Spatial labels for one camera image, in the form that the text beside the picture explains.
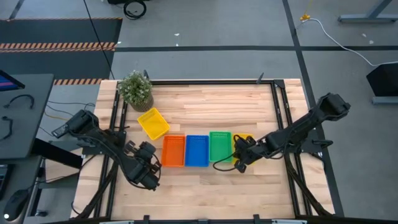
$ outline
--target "green leaves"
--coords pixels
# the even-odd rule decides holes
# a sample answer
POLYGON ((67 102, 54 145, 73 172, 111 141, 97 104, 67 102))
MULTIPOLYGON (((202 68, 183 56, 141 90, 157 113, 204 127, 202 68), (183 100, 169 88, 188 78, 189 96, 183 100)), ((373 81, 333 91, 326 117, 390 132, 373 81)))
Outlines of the green leaves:
POLYGON ((118 90, 124 100, 131 104, 138 104, 146 101, 150 96, 152 84, 140 71, 133 71, 119 82, 118 90))

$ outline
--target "caution stripe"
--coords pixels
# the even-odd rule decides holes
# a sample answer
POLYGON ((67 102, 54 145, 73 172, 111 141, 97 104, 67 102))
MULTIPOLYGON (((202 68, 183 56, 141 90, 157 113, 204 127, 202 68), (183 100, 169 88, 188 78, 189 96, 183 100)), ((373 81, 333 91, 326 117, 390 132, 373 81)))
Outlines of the caution stripe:
MULTIPOLYGON (((104 50, 115 51, 114 47, 105 47, 104 50)), ((23 52, 86 52, 86 51, 99 51, 101 48, 91 49, 21 49, 21 50, 1 50, 0 53, 23 53, 23 52)))
POLYGON ((76 79, 56 79, 54 85, 99 85, 102 80, 107 78, 76 78, 76 79))
MULTIPOLYGON (((90 18, 15 18, 15 19, 0 19, 0 21, 23 21, 23 20, 87 20, 90 18)), ((122 17, 92 17, 91 19, 123 19, 122 17)))
POLYGON ((72 43, 0 43, 0 50, 37 50, 37 49, 96 49, 99 48, 112 49, 116 47, 114 42, 72 42, 72 43))

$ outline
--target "concrete floor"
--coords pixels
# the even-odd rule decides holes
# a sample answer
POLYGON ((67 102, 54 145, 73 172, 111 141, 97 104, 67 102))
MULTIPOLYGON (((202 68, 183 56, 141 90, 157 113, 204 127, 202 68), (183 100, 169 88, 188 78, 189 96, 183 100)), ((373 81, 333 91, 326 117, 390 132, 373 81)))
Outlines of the concrete floor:
MULTIPOLYGON (((123 17, 122 10, 106 1, 86 0, 93 17, 123 17)), ((295 25, 300 24, 309 0, 289 0, 295 25)), ((320 19, 325 29, 343 45, 398 45, 398 23, 339 24, 340 14, 365 13, 377 0, 314 1, 309 14, 320 19)), ((0 2, 0 19, 7 19, 17 0, 0 2)), ((293 46, 282 1, 276 0, 152 0, 147 14, 137 20, 123 20, 118 47, 172 47, 216 45, 293 46)), ((386 13, 398 14, 398 1, 386 13)), ((18 18, 87 17, 82 0, 25 0, 18 18)), ((319 25, 308 22, 298 28, 301 46, 328 46, 319 25)), ((373 63, 398 60, 396 51, 361 52, 373 63)), ((350 52, 304 52, 304 61, 315 98, 339 93, 351 103, 344 121, 324 123, 325 136, 335 143, 330 157, 335 171, 344 213, 347 217, 398 220, 398 126, 397 106, 373 106, 373 93, 366 75, 374 69, 350 52)), ((116 52, 112 70, 116 78, 132 70, 147 69, 151 78, 301 78, 294 51, 170 51, 116 52)), ((55 86, 50 99, 61 102, 95 102, 98 86, 55 86)), ((54 107, 71 113, 79 106, 54 107)), ((44 118, 42 127, 53 130, 62 122, 44 118)), ((44 132, 38 136, 51 140, 44 132)), ((44 194, 40 208, 45 218, 25 222, 66 220, 74 191, 57 204, 44 194)))

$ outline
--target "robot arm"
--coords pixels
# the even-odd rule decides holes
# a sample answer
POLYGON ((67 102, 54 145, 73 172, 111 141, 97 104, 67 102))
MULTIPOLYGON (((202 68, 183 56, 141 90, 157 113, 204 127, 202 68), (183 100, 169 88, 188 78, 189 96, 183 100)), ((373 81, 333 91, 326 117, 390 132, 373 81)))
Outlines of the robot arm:
POLYGON ((100 147, 120 166, 127 181, 135 187, 155 190, 159 186, 156 173, 160 171, 161 164, 154 155, 156 148, 148 142, 141 143, 138 149, 132 141, 120 147, 124 143, 118 142, 117 134, 110 129, 100 129, 98 118, 90 111, 80 110, 63 126, 63 129, 63 132, 79 140, 100 147), (151 163, 152 156, 157 159, 155 164, 151 163))
POLYGON ((287 128, 271 132, 255 141, 253 138, 236 140, 236 153, 238 160, 235 168, 243 173, 246 165, 265 157, 272 158, 278 153, 295 152, 307 138, 308 133, 322 122, 337 121, 348 114, 351 106, 340 95, 327 94, 321 97, 317 105, 309 112, 287 128))

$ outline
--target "monitor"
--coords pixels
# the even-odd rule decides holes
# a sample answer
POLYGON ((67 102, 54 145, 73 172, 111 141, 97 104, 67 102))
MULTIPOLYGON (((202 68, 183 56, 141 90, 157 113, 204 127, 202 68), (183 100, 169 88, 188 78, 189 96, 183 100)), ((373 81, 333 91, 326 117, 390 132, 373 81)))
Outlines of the monitor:
POLYGON ((25 88, 25 85, 12 78, 6 72, 0 70, 0 91, 18 90, 25 88))

